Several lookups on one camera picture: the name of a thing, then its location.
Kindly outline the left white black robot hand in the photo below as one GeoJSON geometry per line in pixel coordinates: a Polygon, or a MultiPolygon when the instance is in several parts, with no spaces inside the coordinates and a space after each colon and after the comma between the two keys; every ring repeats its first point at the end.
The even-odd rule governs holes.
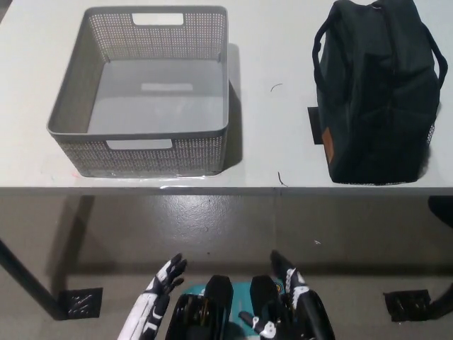
{"type": "Polygon", "coordinates": [[[138,296],[118,339],[155,339],[167,311],[170,294],[180,285],[188,262],[181,253],[168,260],[138,296]]]}

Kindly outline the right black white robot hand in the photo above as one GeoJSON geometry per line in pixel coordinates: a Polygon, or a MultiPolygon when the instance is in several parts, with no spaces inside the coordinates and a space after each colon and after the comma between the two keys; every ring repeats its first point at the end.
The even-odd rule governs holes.
{"type": "Polygon", "coordinates": [[[275,249],[270,253],[270,262],[284,284],[287,303],[276,301],[278,313],[274,318],[240,311],[243,323],[261,339],[335,339],[321,298],[297,267],[275,249]]]}

